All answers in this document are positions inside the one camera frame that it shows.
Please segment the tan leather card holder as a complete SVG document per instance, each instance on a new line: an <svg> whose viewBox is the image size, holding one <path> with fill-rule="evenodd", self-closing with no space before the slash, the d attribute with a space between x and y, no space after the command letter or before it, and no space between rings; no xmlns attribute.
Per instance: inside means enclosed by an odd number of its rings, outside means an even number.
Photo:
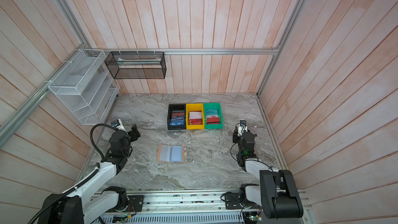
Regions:
<svg viewBox="0 0 398 224"><path fill-rule="evenodd" d="M178 145L160 144L158 148L157 161L169 163L184 163L185 147Z"/></svg>

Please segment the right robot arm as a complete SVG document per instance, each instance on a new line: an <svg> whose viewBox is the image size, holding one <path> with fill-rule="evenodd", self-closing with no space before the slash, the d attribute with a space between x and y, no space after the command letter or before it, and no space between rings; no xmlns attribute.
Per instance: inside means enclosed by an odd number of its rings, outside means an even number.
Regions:
<svg viewBox="0 0 398 224"><path fill-rule="evenodd" d="M304 208L292 173L273 169L258 158L255 154L256 137L249 131L236 130L233 133L233 143L238 146L238 165L260 182L258 185L241 185L241 203L260 206L268 219L302 218Z"/></svg>

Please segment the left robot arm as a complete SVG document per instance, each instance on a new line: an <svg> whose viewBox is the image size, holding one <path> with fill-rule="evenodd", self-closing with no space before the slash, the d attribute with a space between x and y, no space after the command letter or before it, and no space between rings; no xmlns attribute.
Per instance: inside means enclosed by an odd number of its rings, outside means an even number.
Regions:
<svg viewBox="0 0 398 224"><path fill-rule="evenodd" d="M110 186L100 196L93 195L110 179L119 174L132 154L132 142L141 134L134 124L126 131L120 119L107 125L113 130L109 139L110 147L102 153L97 145L101 161L94 170L77 184L61 194L51 194L43 202L42 208L29 221L31 224L90 224L102 221L101 215L113 209L117 212L134 210L125 188Z"/></svg>

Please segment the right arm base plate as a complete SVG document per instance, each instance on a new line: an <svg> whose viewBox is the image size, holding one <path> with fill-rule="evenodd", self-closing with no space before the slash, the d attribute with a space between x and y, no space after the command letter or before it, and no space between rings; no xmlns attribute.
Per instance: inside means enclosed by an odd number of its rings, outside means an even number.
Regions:
<svg viewBox="0 0 398 224"><path fill-rule="evenodd" d="M244 202L239 198L239 193L226 192L221 195L220 200L225 203L228 210L234 209L260 209L261 206L253 202Z"/></svg>

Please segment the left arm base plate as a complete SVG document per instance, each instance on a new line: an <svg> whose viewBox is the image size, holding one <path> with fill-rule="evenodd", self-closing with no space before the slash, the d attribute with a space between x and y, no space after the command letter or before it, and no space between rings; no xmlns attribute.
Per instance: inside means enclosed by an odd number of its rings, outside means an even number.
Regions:
<svg viewBox="0 0 398 224"><path fill-rule="evenodd" d="M124 207L114 207L107 210L107 213L139 213L143 209L144 195L128 195L128 201Z"/></svg>

